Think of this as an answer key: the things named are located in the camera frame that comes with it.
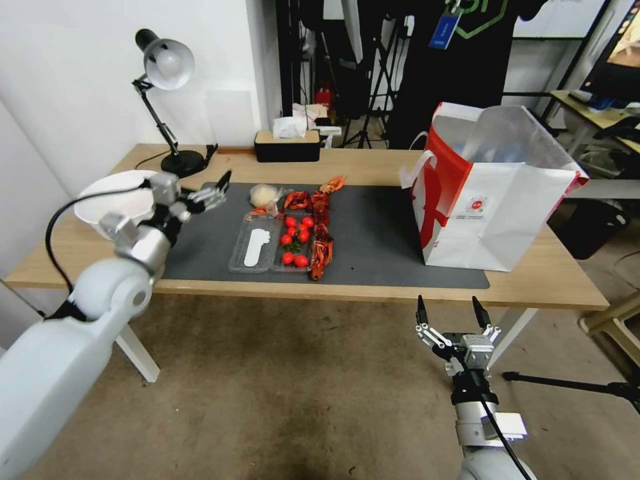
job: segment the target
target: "lamp base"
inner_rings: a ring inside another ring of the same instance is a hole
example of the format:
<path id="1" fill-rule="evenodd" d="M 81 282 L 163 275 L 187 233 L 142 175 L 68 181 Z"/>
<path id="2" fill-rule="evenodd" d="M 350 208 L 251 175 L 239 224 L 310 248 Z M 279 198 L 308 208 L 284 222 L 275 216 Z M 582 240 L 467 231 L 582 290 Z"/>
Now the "lamp base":
<path id="1" fill-rule="evenodd" d="M 205 158 L 202 154 L 194 150 L 181 150 L 180 155 L 167 155 L 162 159 L 160 168 L 163 171 L 173 173 L 178 178 L 188 177 L 204 170 L 207 167 Z"/>

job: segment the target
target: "gray table mat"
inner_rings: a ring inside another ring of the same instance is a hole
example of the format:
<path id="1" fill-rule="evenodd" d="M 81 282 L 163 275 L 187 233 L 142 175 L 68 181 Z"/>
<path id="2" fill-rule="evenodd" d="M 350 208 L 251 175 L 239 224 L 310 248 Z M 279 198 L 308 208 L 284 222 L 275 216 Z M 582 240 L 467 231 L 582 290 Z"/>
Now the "gray table mat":
<path id="1" fill-rule="evenodd" d="M 222 206 L 194 216 L 172 248 L 164 278 L 220 281 L 311 282 L 304 273 L 232 273 L 229 258 L 253 183 L 232 183 Z M 310 193 L 317 185 L 282 185 Z M 425 266 L 408 192 L 399 187 L 346 185 L 331 196 L 333 262 L 320 280 L 334 285 L 388 285 L 485 289 L 481 270 Z"/>

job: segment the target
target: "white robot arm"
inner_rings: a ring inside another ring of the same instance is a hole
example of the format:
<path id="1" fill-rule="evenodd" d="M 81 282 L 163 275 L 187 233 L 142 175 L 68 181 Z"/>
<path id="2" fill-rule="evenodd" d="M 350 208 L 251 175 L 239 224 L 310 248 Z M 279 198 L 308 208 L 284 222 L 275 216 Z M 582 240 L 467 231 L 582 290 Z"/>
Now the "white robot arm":
<path id="1" fill-rule="evenodd" d="M 458 480 L 535 480 L 528 465 L 518 459 L 510 441 L 522 440 L 527 430 L 519 413 L 499 413 L 498 397 L 489 385 L 493 342 L 501 331 L 494 327 L 477 298 L 473 308 L 482 334 L 444 333 L 429 325 L 422 296 L 418 296 L 415 332 L 438 357 L 453 380 L 451 403 L 455 431 L 464 460 Z"/>
<path id="2" fill-rule="evenodd" d="M 148 306 L 180 226 L 222 203 L 230 176 L 185 193 L 176 176 L 158 173 L 150 179 L 152 219 L 138 227 L 116 214 L 101 221 L 117 257 L 84 270 L 54 318 L 31 326 L 0 359 L 0 479 L 18 477 L 49 448 L 107 366 L 122 328 Z"/>

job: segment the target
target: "concrete floor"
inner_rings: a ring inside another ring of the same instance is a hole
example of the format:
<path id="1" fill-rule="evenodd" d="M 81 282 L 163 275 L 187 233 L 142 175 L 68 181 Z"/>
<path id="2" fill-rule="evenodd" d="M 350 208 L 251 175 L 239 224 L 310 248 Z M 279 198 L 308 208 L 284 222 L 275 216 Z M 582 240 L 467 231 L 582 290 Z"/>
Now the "concrete floor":
<path id="1" fill-rule="evenodd" d="M 640 285 L 632 225 L 582 262 L 610 300 Z M 428 305 L 442 331 L 469 308 Z M 116 348 L 28 479 L 454 479 L 461 451 L 443 363 L 414 305 L 157 295 L 131 326 L 161 367 L 146 384 Z M 498 320 L 503 309 L 491 309 Z M 538 478 L 638 478 L 640 418 L 622 399 L 524 383 L 504 370 L 606 383 L 621 376 L 575 324 L 543 311 L 494 368 L 515 450 Z"/>

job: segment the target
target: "clear plastic tray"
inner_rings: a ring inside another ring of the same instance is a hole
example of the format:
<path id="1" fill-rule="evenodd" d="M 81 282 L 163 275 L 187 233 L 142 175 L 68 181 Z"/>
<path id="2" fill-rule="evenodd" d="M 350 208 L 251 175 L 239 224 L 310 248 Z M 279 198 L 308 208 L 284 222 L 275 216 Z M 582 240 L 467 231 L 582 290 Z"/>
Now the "clear plastic tray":
<path id="1" fill-rule="evenodd" d="M 282 220 L 278 218 L 270 218 L 264 215 L 252 215 L 250 213 L 244 216 L 238 240 L 233 248 L 233 253 L 229 260 L 229 271 L 237 273 L 264 273 L 269 270 L 273 264 L 276 248 L 280 242 L 280 230 Z M 254 229 L 262 229 L 269 232 L 271 238 L 268 243 L 262 245 L 258 263 L 253 267 L 245 265 L 245 255 L 251 238 L 251 232 Z"/>
<path id="2" fill-rule="evenodd" d="M 284 235 L 288 230 L 288 227 L 285 224 L 286 217 L 295 218 L 299 225 L 300 220 L 302 220 L 302 218 L 311 217 L 311 214 L 304 210 L 287 210 L 284 213 L 284 217 L 282 219 L 275 219 L 279 223 L 280 229 L 278 230 L 278 236 L 276 240 L 276 249 L 275 249 L 275 254 L 273 256 L 273 264 L 271 265 L 271 270 L 276 272 L 283 272 L 283 273 L 308 272 L 309 266 L 298 268 L 294 264 L 290 264 L 290 265 L 282 264 L 282 255 L 284 254 L 284 252 L 286 252 L 286 250 L 282 245 L 280 245 L 280 237 L 282 237 L 282 235 Z M 307 260 L 309 261 L 309 265 L 311 264 L 311 256 L 313 254 L 313 252 L 311 251 L 311 244 L 313 243 L 313 237 L 314 235 L 313 235 L 313 228 L 312 228 L 309 230 L 309 240 L 307 240 L 307 242 L 304 245 L 302 245 L 302 249 L 300 250 L 300 253 L 294 253 L 294 255 L 306 256 Z"/>

